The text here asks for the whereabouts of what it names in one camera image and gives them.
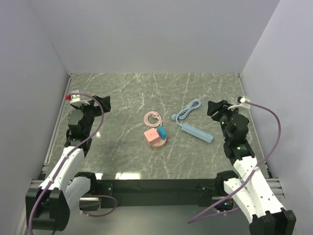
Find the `blue plug adapter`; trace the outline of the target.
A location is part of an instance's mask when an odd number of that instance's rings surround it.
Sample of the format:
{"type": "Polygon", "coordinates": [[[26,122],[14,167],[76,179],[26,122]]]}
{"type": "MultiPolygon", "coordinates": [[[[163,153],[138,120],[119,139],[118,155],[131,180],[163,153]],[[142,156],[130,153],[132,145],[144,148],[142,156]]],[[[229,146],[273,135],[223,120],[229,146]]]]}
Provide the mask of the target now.
{"type": "Polygon", "coordinates": [[[158,126],[156,130],[162,140],[165,140],[167,138],[167,134],[161,125],[158,126]]]}

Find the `pink cube socket adapter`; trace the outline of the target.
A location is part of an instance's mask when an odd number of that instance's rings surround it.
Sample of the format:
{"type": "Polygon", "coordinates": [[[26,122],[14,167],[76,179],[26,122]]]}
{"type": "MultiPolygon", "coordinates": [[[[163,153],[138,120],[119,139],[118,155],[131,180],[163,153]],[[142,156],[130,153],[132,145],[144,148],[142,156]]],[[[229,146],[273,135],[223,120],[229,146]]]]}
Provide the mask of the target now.
{"type": "Polygon", "coordinates": [[[161,137],[155,128],[151,128],[145,131],[143,134],[149,146],[153,146],[161,140],[161,137]]]}

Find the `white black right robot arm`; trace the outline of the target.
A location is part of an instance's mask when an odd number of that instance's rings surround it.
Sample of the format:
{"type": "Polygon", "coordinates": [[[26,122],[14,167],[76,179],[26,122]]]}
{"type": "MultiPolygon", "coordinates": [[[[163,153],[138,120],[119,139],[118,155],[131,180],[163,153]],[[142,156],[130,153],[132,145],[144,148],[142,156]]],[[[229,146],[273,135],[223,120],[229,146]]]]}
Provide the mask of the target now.
{"type": "Polygon", "coordinates": [[[239,97],[238,104],[226,100],[208,102],[207,114],[221,125],[224,152],[235,171],[217,174],[215,191],[232,198],[249,222],[252,235],[291,235],[296,216],[277,199],[263,176],[246,136],[249,120],[239,108],[250,108],[249,100],[239,97]]]}

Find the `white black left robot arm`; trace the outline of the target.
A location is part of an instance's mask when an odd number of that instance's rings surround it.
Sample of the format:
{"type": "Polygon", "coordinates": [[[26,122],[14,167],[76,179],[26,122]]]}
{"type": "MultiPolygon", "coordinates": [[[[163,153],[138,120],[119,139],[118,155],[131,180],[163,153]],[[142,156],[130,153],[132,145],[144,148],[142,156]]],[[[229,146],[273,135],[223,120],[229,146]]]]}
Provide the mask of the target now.
{"type": "Polygon", "coordinates": [[[74,108],[68,115],[68,130],[62,155],[47,178],[25,196],[26,222],[30,234],[34,230],[63,231],[70,211],[80,198],[94,196],[98,185],[95,173],[74,173],[90,150],[92,126],[96,117],[111,111],[110,96],[99,97],[79,92],[66,95],[74,108]]]}

